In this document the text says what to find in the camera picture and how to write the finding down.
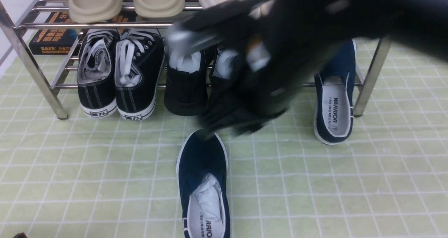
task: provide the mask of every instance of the shoe label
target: shoe label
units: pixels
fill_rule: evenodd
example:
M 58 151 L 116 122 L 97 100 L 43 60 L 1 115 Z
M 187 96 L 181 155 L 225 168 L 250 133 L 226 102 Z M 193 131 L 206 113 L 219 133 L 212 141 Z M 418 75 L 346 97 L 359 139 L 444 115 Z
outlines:
M 93 118 L 98 118 L 98 117 L 105 117 L 109 114 L 109 112 L 105 109 L 103 111 L 100 112 L 90 112 L 89 115 Z
M 339 106 L 338 98 L 330 97 L 328 99 L 328 118 L 327 118 L 327 125 L 328 130 L 331 132 L 337 131 L 337 127 L 334 126 L 334 124 L 337 124 L 337 110 Z
M 213 233 L 211 231 L 211 222 L 204 218 L 203 213 L 200 213 L 200 216 L 201 216 L 201 237 L 213 238 Z
M 138 120 L 142 120 L 143 117 L 141 117 L 141 115 L 136 115 L 136 116 L 134 116 L 134 117 L 125 115 L 125 119 L 126 119 L 126 120 L 130 120 L 130 121 L 138 121 Z

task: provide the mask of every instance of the box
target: box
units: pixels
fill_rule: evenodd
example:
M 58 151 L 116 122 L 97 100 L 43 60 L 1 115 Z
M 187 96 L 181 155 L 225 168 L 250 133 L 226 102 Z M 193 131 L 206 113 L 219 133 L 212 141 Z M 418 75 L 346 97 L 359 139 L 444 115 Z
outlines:
M 123 12 L 115 18 L 108 20 L 111 22 L 133 22 L 136 20 L 136 13 Z M 71 23 L 67 13 L 51 13 L 45 23 Z M 34 55 L 67 55 L 78 36 L 75 29 L 45 29 L 38 30 L 31 42 L 29 49 Z

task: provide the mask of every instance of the blurred black object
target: blurred black object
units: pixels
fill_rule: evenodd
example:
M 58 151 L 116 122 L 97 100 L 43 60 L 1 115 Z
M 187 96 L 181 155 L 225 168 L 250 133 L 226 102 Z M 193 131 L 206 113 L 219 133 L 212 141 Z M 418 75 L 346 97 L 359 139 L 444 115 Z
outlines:
M 210 133 L 228 127 L 237 134 L 252 133 L 277 118 L 302 83 L 347 39 L 389 36 L 448 62 L 448 0 L 276 0 L 268 16 L 249 16 L 264 1 L 231 0 L 173 26 L 172 34 L 188 35 L 177 36 L 178 45 L 182 39 L 184 45 L 194 45 L 184 49 L 202 50 L 223 42 L 241 55 L 221 99 L 199 116 L 200 125 Z M 256 37 L 271 60 L 254 72 L 245 55 Z

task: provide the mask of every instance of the shoelace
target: shoelace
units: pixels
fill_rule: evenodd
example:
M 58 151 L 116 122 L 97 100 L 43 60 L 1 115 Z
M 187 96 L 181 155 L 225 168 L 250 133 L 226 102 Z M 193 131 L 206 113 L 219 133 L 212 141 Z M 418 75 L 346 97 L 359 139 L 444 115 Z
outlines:
M 154 37 L 150 34 L 142 33 L 142 32 L 132 32 L 129 33 L 125 40 L 120 43 L 120 55 L 117 58 L 117 64 L 119 66 L 120 71 L 120 83 L 125 87 L 132 87 L 137 85 L 141 76 L 136 75 L 130 77 L 132 60 L 135 59 L 134 52 L 135 46 L 139 49 L 137 52 L 137 56 L 140 56 L 140 53 L 144 53 L 146 49 L 149 48 L 149 45 L 143 45 L 141 40 L 150 39 L 148 44 L 152 45 L 152 41 L 154 41 Z
M 87 37 L 87 42 L 86 42 L 86 47 L 83 50 L 83 55 L 81 57 L 82 62 L 80 63 L 81 66 L 83 66 L 83 69 L 87 70 L 86 75 L 88 75 L 88 72 L 94 72 L 94 71 L 100 71 L 102 72 L 102 69 L 99 68 L 99 66 L 101 65 L 101 63 L 105 63 L 106 59 L 106 55 L 104 57 L 100 57 L 101 58 L 101 62 L 95 62 L 95 66 L 90 67 L 88 66 L 88 61 L 89 59 L 94 56 L 96 57 L 96 53 L 101 50 L 101 49 L 105 49 L 106 42 L 110 42 L 111 41 L 111 37 L 113 37 L 112 33 L 109 31 L 97 31 L 97 32 L 92 32 L 90 34 L 88 34 Z M 98 41 L 96 41 L 93 45 L 91 45 L 91 41 L 94 39 L 98 39 Z M 96 75 L 96 77 L 106 77 L 107 73 L 104 72 L 101 76 Z

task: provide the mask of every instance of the white shoelace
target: white shoelace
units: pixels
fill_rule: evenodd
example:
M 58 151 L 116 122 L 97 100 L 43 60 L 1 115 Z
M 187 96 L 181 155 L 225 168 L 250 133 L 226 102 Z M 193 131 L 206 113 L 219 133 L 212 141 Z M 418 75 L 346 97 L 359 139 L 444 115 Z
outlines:
M 83 66 L 83 69 L 85 69 L 85 76 L 88 79 L 92 80 L 99 80 L 102 78 L 105 78 L 109 75 L 109 73 L 106 71 L 106 55 L 100 56 L 100 62 L 95 62 L 94 67 L 88 66 L 88 61 L 91 57 L 96 57 L 96 53 L 101 49 L 106 49 L 106 41 L 110 40 L 110 37 L 112 36 L 112 33 L 106 30 L 103 31 L 96 31 L 88 34 L 87 36 L 87 45 L 83 50 L 82 55 L 82 62 L 80 63 L 81 66 Z M 90 42 L 93 39 L 99 39 L 95 44 L 90 45 Z
M 140 53 L 144 53 L 145 49 L 148 49 L 148 45 L 143 45 L 141 40 L 149 38 L 154 41 L 155 39 L 147 33 L 132 32 L 129 33 L 125 40 L 119 42 L 117 47 L 120 54 L 117 55 L 118 68 L 120 71 L 120 83 L 125 87 L 132 87 L 137 85 L 141 80 L 141 75 L 135 75 L 130 77 L 133 55 L 135 52 L 135 46 L 139 49 Z

